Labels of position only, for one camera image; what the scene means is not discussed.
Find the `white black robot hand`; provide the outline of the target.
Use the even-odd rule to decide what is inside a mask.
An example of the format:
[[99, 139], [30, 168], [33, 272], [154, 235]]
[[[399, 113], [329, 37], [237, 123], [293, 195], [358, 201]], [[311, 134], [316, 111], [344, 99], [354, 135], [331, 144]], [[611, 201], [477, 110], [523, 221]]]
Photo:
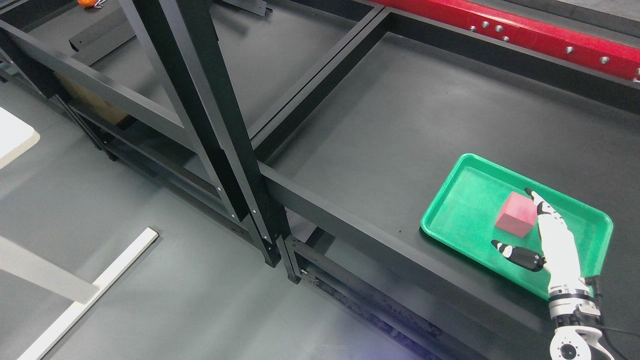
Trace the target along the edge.
[[537, 212], [537, 227], [542, 253], [521, 246], [491, 240], [492, 246], [512, 264], [530, 272], [547, 271], [550, 280], [547, 292], [550, 297], [560, 294], [590, 296], [590, 287], [581, 273], [579, 253], [575, 237], [565, 219], [540, 194], [525, 188]]

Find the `white robot forearm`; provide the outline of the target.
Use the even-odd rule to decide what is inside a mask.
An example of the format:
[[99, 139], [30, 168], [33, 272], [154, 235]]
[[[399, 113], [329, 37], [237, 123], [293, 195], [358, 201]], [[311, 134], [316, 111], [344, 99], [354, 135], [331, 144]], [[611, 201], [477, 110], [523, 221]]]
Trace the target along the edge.
[[614, 360], [601, 344], [602, 313], [587, 289], [557, 288], [548, 307], [555, 329], [549, 345], [551, 360]]

